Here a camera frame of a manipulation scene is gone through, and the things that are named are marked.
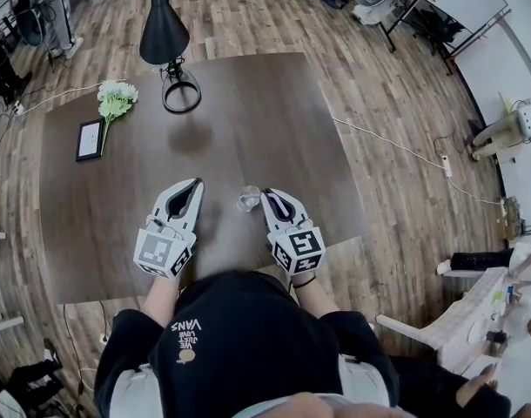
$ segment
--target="power strip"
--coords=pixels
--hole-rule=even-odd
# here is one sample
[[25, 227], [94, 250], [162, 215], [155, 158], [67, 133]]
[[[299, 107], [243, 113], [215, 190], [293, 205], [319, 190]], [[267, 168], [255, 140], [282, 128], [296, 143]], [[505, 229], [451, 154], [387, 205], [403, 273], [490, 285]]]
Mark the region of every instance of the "power strip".
[[443, 172], [446, 173], [446, 177], [451, 178], [453, 174], [451, 172], [451, 165], [449, 164], [449, 158], [447, 155], [441, 157], [441, 163], [443, 164]]

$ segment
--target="black lamp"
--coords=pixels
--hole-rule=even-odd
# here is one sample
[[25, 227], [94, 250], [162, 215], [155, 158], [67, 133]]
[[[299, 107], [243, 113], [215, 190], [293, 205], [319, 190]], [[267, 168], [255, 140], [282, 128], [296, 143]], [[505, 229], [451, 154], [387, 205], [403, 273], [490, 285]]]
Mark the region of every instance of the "black lamp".
[[[182, 69], [181, 54], [190, 42], [188, 30], [169, 4], [169, 0], [151, 0], [150, 15], [145, 22], [140, 56], [149, 64], [168, 64], [163, 81], [163, 105], [172, 113], [186, 113], [199, 104], [202, 93], [198, 82], [187, 70]], [[167, 103], [174, 97], [175, 106]]]

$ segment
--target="wooden floor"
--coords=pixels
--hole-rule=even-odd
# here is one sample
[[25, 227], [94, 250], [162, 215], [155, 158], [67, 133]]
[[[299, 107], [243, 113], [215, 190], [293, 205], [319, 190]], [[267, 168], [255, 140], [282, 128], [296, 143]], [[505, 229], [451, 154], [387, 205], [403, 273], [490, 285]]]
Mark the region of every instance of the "wooden floor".
[[[23, 102], [27, 107], [71, 87], [107, 78], [127, 78], [148, 70], [138, 44], [151, 0], [71, 0], [73, 25], [85, 43], [66, 68], [53, 73], [42, 49], [20, 47], [12, 57], [19, 73], [32, 70], [30, 90], [46, 86]], [[461, 140], [467, 121], [476, 119], [457, 77], [446, 77], [443, 63], [429, 54], [407, 27], [393, 34], [398, 50], [389, 54], [380, 31], [357, 24], [350, 8], [336, 11], [320, 0], [172, 0], [192, 41], [188, 63], [242, 54], [303, 51], [334, 116], [376, 131], [431, 160], [433, 139], [456, 129]], [[63, 359], [62, 378], [70, 407], [76, 400], [77, 362], [63, 320], [44, 289], [44, 251], [39, 225], [38, 175], [44, 114], [71, 93], [13, 119], [0, 144], [0, 314], [21, 314], [25, 325], [0, 333], [0, 374], [38, 361], [43, 337], [50, 337]], [[6, 126], [0, 118], [0, 136]], [[387, 143], [337, 125], [360, 191], [369, 231], [328, 251], [322, 282], [341, 308], [360, 310], [373, 321], [384, 313], [421, 327], [436, 318], [452, 294], [434, 275], [452, 251], [495, 250], [492, 206], [454, 190], [442, 171]], [[499, 195], [490, 161], [475, 164], [450, 139], [439, 141], [449, 155], [454, 182], [486, 199]], [[125, 307], [140, 299], [103, 302], [107, 327]], [[66, 314], [81, 367], [94, 368], [102, 351], [104, 315], [98, 302], [69, 305]], [[410, 342], [381, 333], [387, 350], [410, 354]], [[93, 372], [83, 372], [92, 387]], [[80, 403], [95, 410], [91, 393]]]

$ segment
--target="clear plastic cup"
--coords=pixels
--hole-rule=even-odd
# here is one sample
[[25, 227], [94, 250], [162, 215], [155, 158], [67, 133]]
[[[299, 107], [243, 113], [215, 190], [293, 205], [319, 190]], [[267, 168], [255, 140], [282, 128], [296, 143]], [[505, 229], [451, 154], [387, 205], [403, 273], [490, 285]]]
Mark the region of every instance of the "clear plastic cup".
[[243, 187], [237, 200], [237, 208], [242, 212], [250, 212], [259, 205], [259, 195], [260, 191], [255, 185]]

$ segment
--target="dark wood tabletop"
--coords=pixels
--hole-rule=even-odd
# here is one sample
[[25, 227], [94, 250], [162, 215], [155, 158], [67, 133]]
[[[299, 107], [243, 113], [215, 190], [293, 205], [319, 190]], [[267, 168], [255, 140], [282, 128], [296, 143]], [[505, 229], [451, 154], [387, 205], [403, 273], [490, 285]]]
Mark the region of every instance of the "dark wood tabletop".
[[139, 101], [112, 123], [102, 158], [77, 163], [80, 124], [98, 118], [97, 93], [49, 112], [40, 212], [46, 284], [56, 303], [146, 294], [152, 277], [132, 262], [157, 196], [194, 177], [205, 183], [195, 233], [198, 278], [273, 263], [261, 207], [236, 207], [245, 185], [299, 199], [326, 246], [366, 229], [339, 134], [303, 54], [230, 57], [189, 67], [199, 106], [170, 114], [158, 73], [130, 79]]

